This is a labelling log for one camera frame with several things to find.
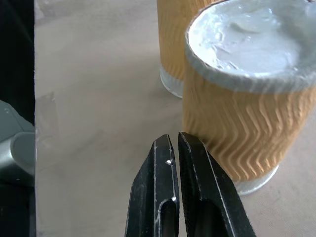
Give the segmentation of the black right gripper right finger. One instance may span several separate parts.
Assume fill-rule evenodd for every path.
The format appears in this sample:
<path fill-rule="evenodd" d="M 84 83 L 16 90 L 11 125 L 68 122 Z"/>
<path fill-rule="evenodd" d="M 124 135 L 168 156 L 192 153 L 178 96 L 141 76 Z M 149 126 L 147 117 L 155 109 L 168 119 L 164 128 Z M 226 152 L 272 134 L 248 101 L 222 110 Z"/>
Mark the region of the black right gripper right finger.
<path fill-rule="evenodd" d="M 254 237 L 229 176 L 195 136 L 178 134 L 181 193 L 189 237 Z"/>

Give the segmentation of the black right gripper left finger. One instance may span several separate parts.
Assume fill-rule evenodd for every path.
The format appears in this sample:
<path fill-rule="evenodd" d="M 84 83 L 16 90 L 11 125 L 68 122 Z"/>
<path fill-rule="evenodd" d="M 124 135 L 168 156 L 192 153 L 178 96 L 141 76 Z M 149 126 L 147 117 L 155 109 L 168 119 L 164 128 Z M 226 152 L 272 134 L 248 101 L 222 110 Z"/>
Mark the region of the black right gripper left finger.
<path fill-rule="evenodd" d="M 151 146 L 131 186 L 126 237 L 177 237 L 179 186 L 174 149 L 169 135 Z"/>

